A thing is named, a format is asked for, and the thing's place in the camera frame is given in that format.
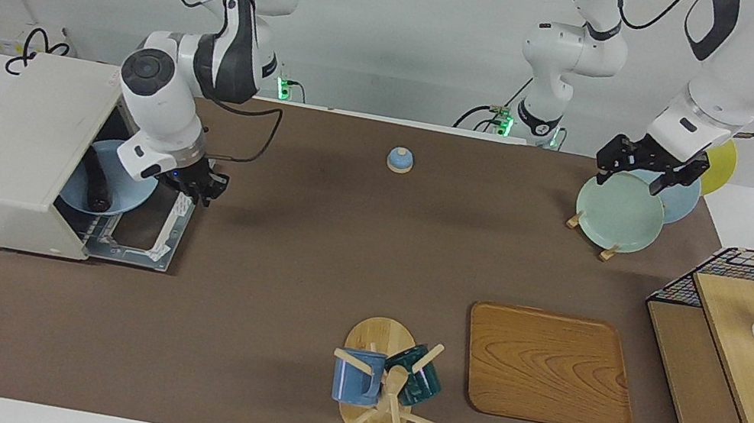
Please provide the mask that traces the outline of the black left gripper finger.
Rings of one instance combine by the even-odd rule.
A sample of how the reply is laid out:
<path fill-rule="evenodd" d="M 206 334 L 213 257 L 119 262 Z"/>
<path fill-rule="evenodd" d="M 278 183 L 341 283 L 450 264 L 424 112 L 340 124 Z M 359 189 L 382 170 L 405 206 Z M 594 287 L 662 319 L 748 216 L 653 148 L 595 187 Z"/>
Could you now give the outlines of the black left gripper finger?
<path fill-rule="evenodd" d="M 664 189 L 682 185 L 680 177 L 660 173 L 652 182 L 650 182 L 649 194 L 659 195 Z"/>
<path fill-rule="evenodd" d="M 623 162 L 617 160 L 608 160 L 604 158 L 598 158 L 596 160 L 597 173 L 596 183 L 603 185 L 608 182 L 608 179 L 622 170 Z"/>

